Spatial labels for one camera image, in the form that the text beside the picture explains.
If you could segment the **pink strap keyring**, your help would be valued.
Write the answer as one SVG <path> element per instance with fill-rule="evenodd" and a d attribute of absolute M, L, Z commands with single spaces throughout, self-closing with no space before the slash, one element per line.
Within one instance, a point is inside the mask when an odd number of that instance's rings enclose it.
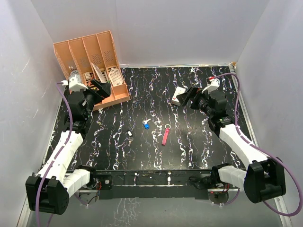
<path fill-rule="evenodd" d="M 167 141 L 170 129 L 171 129 L 171 125 L 170 124 L 166 124 L 165 125 L 165 131 L 164 131 L 164 134 L 163 134 L 162 143 L 161 143 L 163 146 L 166 145 L 166 141 Z"/>

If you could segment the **key with blue tag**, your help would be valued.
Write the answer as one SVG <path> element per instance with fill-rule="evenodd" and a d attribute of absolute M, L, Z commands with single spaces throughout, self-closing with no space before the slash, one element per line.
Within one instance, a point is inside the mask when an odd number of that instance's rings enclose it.
<path fill-rule="evenodd" d="M 145 129 L 149 129 L 150 128 L 150 126 L 149 126 L 149 121 L 150 120 L 151 120 L 151 118 L 143 121 L 143 126 L 144 126 Z"/>

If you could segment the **key with black tag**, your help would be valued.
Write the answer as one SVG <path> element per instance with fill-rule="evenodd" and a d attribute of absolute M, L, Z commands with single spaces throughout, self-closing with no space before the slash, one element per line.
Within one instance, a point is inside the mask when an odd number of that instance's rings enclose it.
<path fill-rule="evenodd" d="M 128 146 L 130 146 L 131 143 L 132 143 L 132 141 L 134 140 L 133 134 L 132 134 L 132 132 L 131 132 L 130 130 L 127 130 L 127 131 L 126 131 L 126 134 L 127 134 L 127 136 L 128 136 Z"/>

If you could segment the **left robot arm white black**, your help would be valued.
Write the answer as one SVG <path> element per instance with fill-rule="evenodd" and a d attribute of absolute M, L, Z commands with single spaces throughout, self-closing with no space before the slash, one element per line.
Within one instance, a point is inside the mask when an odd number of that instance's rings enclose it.
<path fill-rule="evenodd" d="M 35 212 L 63 214 L 70 197 L 81 187 L 94 188 L 98 177 L 88 167 L 80 167 L 66 176 L 73 156 L 83 143 L 91 125 L 96 104 L 111 95 L 111 85 L 95 79 L 93 87 L 76 84 L 68 97 L 63 97 L 68 115 L 58 144 L 43 168 L 26 180 L 29 208 Z"/>

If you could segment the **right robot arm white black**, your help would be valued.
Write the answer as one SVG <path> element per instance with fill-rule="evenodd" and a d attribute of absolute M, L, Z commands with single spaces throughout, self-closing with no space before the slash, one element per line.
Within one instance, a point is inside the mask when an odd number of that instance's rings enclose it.
<path fill-rule="evenodd" d="M 285 173 L 278 159 L 255 149 L 247 137 L 239 132 L 232 118 L 227 114 L 227 99 L 224 92 L 211 87 L 191 87 L 177 95 L 182 106 L 191 101 L 191 109 L 200 110 L 208 117 L 209 128 L 236 153 L 245 166 L 237 169 L 229 164 L 213 167 L 211 182 L 221 188 L 233 184 L 243 190 L 253 203 L 285 195 Z"/>

